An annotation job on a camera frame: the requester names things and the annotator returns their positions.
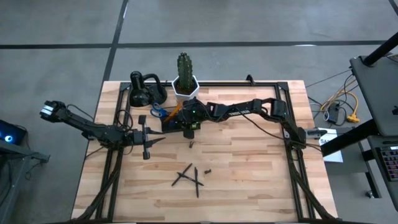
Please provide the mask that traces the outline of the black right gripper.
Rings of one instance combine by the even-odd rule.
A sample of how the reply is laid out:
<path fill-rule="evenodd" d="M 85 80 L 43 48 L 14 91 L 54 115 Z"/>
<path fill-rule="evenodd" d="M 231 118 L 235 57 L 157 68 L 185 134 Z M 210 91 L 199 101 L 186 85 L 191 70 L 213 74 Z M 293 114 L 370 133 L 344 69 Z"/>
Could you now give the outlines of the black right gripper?
<path fill-rule="evenodd" d="M 187 139 L 195 137 L 195 131 L 201 129 L 201 123 L 208 118 L 207 107 L 197 98 L 184 101 L 181 110 L 178 112 L 181 122 L 183 136 Z"/>

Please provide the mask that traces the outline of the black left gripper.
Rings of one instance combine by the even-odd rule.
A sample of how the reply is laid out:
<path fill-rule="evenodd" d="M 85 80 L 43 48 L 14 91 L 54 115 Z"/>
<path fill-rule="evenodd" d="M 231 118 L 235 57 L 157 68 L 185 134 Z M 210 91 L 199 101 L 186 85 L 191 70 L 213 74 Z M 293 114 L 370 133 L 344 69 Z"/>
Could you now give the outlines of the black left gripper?
<path fill-rule="evenodd" d="M 153 140 L 147 140 L 147 134 L 162 134 L 162 132 L 151 130 L 150 127 L 146 127 L 146 115 L 139 115 L 138 124 L 142 126 L 142 130 L 138 131 L 134 129 L 131 133 L 131 142 L 132 146 L 143 146 L 142 156 L 144 160 L 150 159 L 149 147 L 152 147 L 155 143 L 165 139 L 157 138 Z"/>

